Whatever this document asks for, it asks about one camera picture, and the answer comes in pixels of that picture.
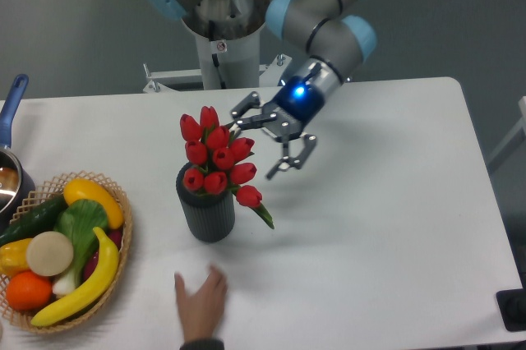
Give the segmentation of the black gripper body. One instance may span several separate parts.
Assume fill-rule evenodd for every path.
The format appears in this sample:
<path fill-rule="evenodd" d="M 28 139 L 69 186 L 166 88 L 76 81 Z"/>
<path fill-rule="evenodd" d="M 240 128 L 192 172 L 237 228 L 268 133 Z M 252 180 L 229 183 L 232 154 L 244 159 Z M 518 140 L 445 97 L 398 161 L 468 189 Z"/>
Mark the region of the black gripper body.
<path fill-rule="evenodd" d="M 275 120 L 263 125 L 276 142 L 283 142 L 283 138 L 298 139 L 325 105 L 325 97 L 312 78 L 311 74 L 293 76 L 270 101 L 263 104 L 262 114 L 276 114 Z"/>

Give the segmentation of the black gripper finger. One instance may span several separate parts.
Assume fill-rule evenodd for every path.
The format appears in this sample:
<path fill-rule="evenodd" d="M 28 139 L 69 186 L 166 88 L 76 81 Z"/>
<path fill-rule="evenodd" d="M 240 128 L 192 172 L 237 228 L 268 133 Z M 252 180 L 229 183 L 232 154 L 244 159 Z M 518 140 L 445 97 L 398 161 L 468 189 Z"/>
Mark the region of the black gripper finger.
<path fill-rule="evenodd" d="M 249 93 L 230 111 L 233 119 L 228 124 L 230 131 L 245 131 L 261 129 L 267 123 L 274 121 L 274 114 L 263 112 L 263 103 L 255 91 Z"/>
<path fill-rule="evenodd" d="M 312 151 L 316 148 L 317 137 L 303 132 L 300 135 L 300 140 L 303 142 L 303 147 L 297 156 L 292 156 L 290 154 L 289 139 L 285 138 L 280 142 L 282 147 L 282 156 L 265 175 L 267 180 L 271 180 L 278 172 L 287 172 L 290 168 L 299 170 L 303 167 Z"/>

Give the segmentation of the dark sleeve forearm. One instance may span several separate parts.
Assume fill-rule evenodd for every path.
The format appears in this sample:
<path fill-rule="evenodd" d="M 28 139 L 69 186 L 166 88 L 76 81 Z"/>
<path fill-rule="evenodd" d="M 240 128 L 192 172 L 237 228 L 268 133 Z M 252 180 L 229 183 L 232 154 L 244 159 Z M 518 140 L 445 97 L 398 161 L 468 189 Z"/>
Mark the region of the dark sleeve forearm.
<path fill-rule="evenodd" d="M 217 338 L 200 338 L 185 342 L 180 350 L 224 350 L 224 342 Z"/>

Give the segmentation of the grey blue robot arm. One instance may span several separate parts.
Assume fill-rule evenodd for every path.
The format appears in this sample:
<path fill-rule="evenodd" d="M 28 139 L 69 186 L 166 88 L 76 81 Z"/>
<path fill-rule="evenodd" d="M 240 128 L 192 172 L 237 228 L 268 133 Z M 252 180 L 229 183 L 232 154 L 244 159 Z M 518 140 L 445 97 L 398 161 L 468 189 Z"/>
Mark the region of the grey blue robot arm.
<path fill-rule="evenodd" d="M 274 173 L 305 164 L 316 146 L 316 138 L 306 132 L 307 124 L 377 43 L 375 31 L 364 19 L 346 14 L 357 0 L 148 1 L 163 17 L 182 21 L 193 33 L 208 90 L 259 84 L 263 29 L 307 55 L 270 101 L 252 94 L 231 112 L 235 133 L 260 128 L 282 145 Z"/>

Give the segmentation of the person's hand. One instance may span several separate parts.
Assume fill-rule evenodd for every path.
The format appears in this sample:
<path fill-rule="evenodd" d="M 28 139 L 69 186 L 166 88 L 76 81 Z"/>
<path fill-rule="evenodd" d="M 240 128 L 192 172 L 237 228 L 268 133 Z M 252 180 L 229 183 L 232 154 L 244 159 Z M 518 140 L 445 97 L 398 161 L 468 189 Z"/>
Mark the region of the person's hand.
<path fill-rule="evenodd" d="M 206 280 L 195 293 L 186 290 L 180 273 L 174 274 L 174 288 L 184 343 L 212 339 L 224 315 L 227 276 L 210 265 Z"/>

